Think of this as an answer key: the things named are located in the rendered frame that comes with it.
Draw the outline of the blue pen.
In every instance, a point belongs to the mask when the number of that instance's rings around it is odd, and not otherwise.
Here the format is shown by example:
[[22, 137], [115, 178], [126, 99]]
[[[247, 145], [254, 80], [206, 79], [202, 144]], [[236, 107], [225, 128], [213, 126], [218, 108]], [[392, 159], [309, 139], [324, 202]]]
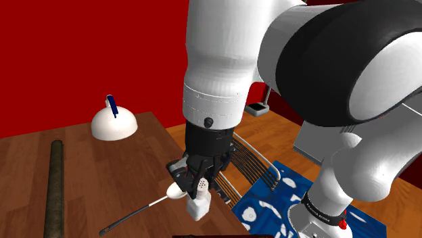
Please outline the blue pen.
[[106, 104], [107, 107], [111, 108], [114, 117], [117, 118], [118, 108], [117, 108], [116, 102], [114, 100], [114, 97], [112, 95], [106, 96], [105, 104]]

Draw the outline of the dark olive rod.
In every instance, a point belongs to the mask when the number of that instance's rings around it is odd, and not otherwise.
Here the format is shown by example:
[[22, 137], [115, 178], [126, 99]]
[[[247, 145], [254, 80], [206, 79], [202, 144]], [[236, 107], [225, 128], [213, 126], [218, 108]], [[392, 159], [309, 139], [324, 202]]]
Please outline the dark olive rod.
[[64, 144], [51, 142], [43, 238], [64, 238]]

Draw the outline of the white salt shaker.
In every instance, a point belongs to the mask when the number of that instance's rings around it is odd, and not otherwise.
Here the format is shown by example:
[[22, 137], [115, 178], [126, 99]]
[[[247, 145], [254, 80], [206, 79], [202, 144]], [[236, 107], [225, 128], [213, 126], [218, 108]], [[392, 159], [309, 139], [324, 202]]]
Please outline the white salt shaker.
[[196, 198], [191, 199], [190, 195], [187, 196], [186, 209], [194, 221], [199, 221], [209, 212], [212, 196], [208, 187], [208, 181], [201, 178], [197, 186]]

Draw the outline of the brown wooden table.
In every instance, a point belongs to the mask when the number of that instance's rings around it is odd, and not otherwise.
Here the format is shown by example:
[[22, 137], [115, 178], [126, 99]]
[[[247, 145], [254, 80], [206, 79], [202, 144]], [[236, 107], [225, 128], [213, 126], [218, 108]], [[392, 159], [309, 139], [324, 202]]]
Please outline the brown wooden table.
[[172, 178], [166, 164], [181, 148], [150, 112], [137, 116], [137, 132], [100, 141], [90, 124], [0, 139], [0, 238], [43, 238], [51, 142], [64, 144], [65, 238], [172, 238], [173, 235], [244, 235], [229, 207], [213, 195], [209, 213], [194, 221], [184, 199], [165, 199]]

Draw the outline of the grey box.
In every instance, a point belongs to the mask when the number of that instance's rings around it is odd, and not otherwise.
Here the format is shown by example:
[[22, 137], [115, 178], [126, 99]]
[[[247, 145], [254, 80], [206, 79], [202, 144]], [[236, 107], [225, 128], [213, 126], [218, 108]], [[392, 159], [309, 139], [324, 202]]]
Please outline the grey box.
[[303, 121], [294, 141], [293, 150], [317, 166], [321, 166], [332, 139], [338, 134], [337, 127], [321, 127]]

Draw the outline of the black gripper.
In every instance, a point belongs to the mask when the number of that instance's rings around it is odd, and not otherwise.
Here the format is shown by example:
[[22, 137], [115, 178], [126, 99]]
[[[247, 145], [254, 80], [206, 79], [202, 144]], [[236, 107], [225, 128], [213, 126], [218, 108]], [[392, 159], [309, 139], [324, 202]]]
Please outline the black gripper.
[[186, 121], [185, 153], [188, 158], [173, 160], [166, 165], [167, 171], [183, 192], [188, 192], [191, 199], [197, 197], [199, 177], [188, 166], [199, 166], [202, 159], [210, 159], [205, 178], [209, 189], [215, 184], [215, 178], [220, 171], [225, 171], [231, 162], [235, 148], [231, 147], [234, 128], [212, 130], [202, 128]]

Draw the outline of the white upturned bowl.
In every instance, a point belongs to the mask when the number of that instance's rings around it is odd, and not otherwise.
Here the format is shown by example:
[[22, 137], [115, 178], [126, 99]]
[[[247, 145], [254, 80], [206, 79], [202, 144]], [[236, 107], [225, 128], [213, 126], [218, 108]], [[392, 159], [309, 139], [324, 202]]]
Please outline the white upturned bowl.
[[91, 122], [92, 135], [102, 141], [117, 141], [133, 135], [137, 129], [137, 119], [134, 114], [117, 107], [114, 115], [111, 107], [106, 107], [96, 113]]

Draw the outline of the blue patterned robot stand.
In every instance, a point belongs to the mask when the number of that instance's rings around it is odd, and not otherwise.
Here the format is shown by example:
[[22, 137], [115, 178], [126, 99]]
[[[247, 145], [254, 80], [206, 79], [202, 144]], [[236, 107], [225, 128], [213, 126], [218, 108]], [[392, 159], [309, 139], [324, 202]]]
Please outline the blue patterned robot stand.
[[[290, 206], [300, 202], [312, 181], [276, 161], [273, 163], [281, 180], [271, 191], [262, 179], [232, 208], [232, 212], [252, 235], [273, 235], [274, 238], [298, 238], [287, 219]], [[387, 238], [386, 226], [352, 205], [346, 209], [346, 223], [353, 238]]]

